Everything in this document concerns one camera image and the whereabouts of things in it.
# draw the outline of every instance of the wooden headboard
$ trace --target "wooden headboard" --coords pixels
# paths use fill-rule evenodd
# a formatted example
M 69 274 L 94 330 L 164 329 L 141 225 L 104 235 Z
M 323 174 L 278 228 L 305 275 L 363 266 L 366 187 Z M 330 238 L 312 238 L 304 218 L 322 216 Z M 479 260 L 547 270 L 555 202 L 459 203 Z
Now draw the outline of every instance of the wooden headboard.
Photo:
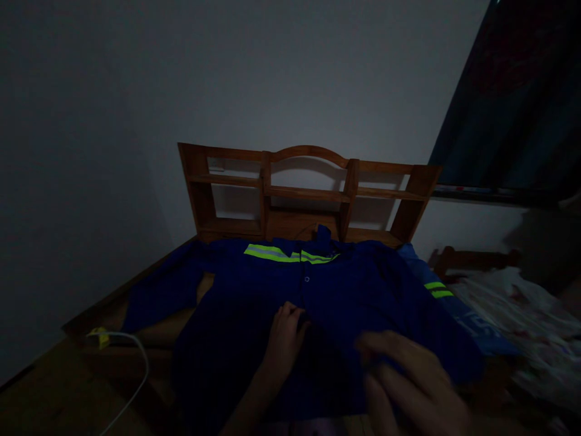
M 442 170 L 441 167 L 430 165 L 347 159 L 326 148 L 313 145 L 297 145 L 276 153 L 184 143 L 179 143 L 178 147 L 198 238 L 204 242 L 231 237 L 250 240 L 272 240 L 274 237 L 309 240 L 316 230 L 316 224 L 323 224 L 331 230 L 334 239 L 342 242 L 379 240 L 387 246 L 396 248 L 402 243 L 411 241 Z M 325 159 L 347 170 L 344 189 L 326 191 L 272 185 L 271 164 L 298 156 Z M 259 162 L 260 175 L 251 178 L 211 174 L 208 158 Z M 359 186 L 360 172 L 408 174 L 410 178 L 403 191 L 367 188 Z M 217 217 L 212 184 L 257 188 L 260 192 L 260 219 Z M 349 226 L 353 203 L 357 196 L 401 200 L 389 231 Z M 339 203 L 340 207 L 338 212 L 280 208 L 272 206 L 272 197 L 335 202 Z M 304 230 L 310 226 L 313 231 L 305 233 Z

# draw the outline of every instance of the wooden floor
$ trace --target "wooden floor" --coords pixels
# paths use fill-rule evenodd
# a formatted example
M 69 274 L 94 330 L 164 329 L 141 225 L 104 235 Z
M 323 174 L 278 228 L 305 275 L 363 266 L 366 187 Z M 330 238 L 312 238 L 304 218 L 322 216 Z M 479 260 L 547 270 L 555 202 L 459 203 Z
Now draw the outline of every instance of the wooden floor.
M 157 383 L 155 388 L 163 398 L 171 395 L 169 386 Z M 105 380 L 85 367 L 66 339 L 0 394 L 0 435 L 99 435 L 124 404 Z M 515 420 L 475 417 L 474 421 L 471 434 L 531 434 Z M 345 417 L 343 422 L 348 436 L 373 436 L 366 416 Z M 152 433 L 129 408 L 108 435 Z

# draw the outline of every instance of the yellow tag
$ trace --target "yellow tag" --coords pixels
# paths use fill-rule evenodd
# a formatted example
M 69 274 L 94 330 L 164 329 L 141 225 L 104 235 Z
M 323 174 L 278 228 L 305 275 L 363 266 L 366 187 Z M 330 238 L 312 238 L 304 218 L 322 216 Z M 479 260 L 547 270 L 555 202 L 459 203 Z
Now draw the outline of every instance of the yellow tag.
M 107 331 L 105 327 L 97 327 L 91 330 L 91 333 L 101 333 L 105 331 Z M 103 348 L 107 347 L 110 344 L 109 335 L 101 334 L 97 336 L 99 338 L 99 350 L 102 350 Z

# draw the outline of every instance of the reflective stripe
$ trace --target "reflective stripe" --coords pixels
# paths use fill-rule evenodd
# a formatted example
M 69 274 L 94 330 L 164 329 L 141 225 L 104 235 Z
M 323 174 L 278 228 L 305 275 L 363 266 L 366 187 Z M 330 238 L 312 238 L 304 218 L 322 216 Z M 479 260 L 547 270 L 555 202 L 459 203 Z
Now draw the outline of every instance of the reflective stripe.
M 309 259 L 308 257 L 302 257 L 301 262 L 310 262 L 313 265 L 317 263 L 329 263 L 331 260 L 336 259 L 338 254 L 334 255 L 333 257 L 325 257 L 323 259 Z
M 426 283 L 424 286 L 426 289 L 436 289 L 436 288 L 445 288 L 446 287 L 446 285 L 443 284 L 442 282 Z
M 446 290 L 446 291 L 432 291 L 432 296 L 434 298 L 442 298 L 442 297 L 453 297 L 454 294 L 452 294 L 448 290 Z
M 336 254 L 333 257 L 323 257 L 307 253 L 306 251 L 301 251 L 300 254 L 292 253 L 289 257 L 279 247 L 257 244 L 248 244 L 244 254 L 259 257 L 261 259 L 274 260 L 275 262 L 310 262 L 313 264 L 331 262 L 331 260 L 336 259 L 337 256 L 339 256 Z

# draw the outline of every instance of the blue jacket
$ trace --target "blue jacket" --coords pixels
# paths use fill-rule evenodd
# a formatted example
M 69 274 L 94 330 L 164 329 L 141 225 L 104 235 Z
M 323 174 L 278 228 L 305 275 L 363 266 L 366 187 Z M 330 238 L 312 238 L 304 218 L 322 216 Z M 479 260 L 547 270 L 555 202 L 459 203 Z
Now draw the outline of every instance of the blue jacket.
M 462 303 L 446 288 L 428 264 L 416 255 L 412 244 L 403 244 L 398 249 L 398 254 L 410 267 L 413 275 L 438 299 L 438 303 L 472 336 L 483 355 L 521 354 L 497 328 L 480 318 L 476 312 Z
M 172 381 L 186 420 L 216 434 L 258 368 L 277 309 L 290 301 L 312 326 L 266 419 L 303 420 L 365 411 L 363 369 L 353 344 L 363 331 L 396 331 L 432 350 L 455 383 L 483 360 L 396 251 L 379 242 L 318 240 L 192 243 L 132 292 L 123 329 L 135 331 L 186 306 L 204 271 L 215 273 L 178 338 Z

